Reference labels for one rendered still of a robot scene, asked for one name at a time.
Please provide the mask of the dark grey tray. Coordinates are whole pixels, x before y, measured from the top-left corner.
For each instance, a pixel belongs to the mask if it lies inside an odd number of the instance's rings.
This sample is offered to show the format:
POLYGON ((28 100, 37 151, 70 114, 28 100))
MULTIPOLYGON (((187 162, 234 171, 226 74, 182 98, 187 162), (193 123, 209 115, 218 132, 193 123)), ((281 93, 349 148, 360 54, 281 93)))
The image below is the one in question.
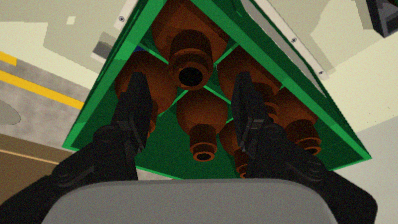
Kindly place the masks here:
POLYGON ((398 7, 388 0, 366 0, 366 3, 373 29, 378 34, 386 38, 398 31, 398 7))

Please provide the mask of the green plastic crate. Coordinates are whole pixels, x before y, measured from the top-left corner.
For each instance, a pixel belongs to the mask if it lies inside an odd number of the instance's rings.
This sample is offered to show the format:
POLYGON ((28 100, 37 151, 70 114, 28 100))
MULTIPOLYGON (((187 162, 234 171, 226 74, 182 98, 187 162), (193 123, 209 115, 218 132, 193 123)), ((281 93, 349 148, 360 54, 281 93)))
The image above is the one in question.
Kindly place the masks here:
MULTIPOLYGON (((151 32, 151 24, 166 1, 138 1, 140 4, 137 3, 138 8, 134 8, 136 11, 133 10, 130 15, 132 18, 129 17, 128 26, 124 26, 126 30, 123 28, 120 33, 122 36, 118 37, 120 40, 116 40, 119 47, 115 42, 116 49, 115 46, 114 50, 111 49, 112 56, 109 53, 110 59, 107 59, 109 64, 106 60, 106 67, 105 64, 103 66, 105 71, 102 68, 102 73, 90 91, 97 129, 111 123, 118 103, 115 78, 137 45, 168 64, 158 52, 151 32)), ((313 75, 310 65, 254 0, 190 1, 230 36, 224 53, 213 63, 213 73, 204 86, 227 102, 226 124, 233 120, 231 101, 220 88, 216 65, 240 45, 282 83, 280 89, 286 87, 319 117, 314 127, 322 141, 322 150, 314 156, 329 171, 372 159, 319 78, 316 74, 313 75)), ((214 159, 200 162, 193 158, 190 136, 181 129, 176 117, 177 101, 187 92, 178 87, 173 104, 157 115, 155 130, 150 133, 146 147, 134 157, 136 168, 173 179, 241 178, 236 171, 234 156, 227 153, 220 143, 219 133, 216 135, 217 151, 214 159)))

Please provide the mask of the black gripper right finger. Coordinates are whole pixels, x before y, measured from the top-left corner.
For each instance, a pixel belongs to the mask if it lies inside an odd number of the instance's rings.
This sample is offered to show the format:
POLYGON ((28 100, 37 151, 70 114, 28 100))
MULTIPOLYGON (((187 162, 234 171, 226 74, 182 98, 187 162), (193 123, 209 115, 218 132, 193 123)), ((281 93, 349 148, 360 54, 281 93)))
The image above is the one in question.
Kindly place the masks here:
POLYGON ((245 178, 293 181, 317 192, 338 224, 374 224, 378 205, 368 192, 326 169, 324 163, 287 138, 270 121, 249 71, 236 75, 231 99, 238 147, 249 155, 245 178))

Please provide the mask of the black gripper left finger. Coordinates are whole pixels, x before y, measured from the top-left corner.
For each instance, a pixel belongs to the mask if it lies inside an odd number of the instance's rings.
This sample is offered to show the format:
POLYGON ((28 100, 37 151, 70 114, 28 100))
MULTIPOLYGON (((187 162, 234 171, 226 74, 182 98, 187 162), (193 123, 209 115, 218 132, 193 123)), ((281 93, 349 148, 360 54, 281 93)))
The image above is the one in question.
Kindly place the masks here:
POLYGON ((98 128, 91 143, 57 164, 49 176, 3 202, 0 224, 42 224, 56 201, 77 188, 138 180, 134 157, 146 147, 152 109, 146 75, 133 72, 111 123, 98 128))

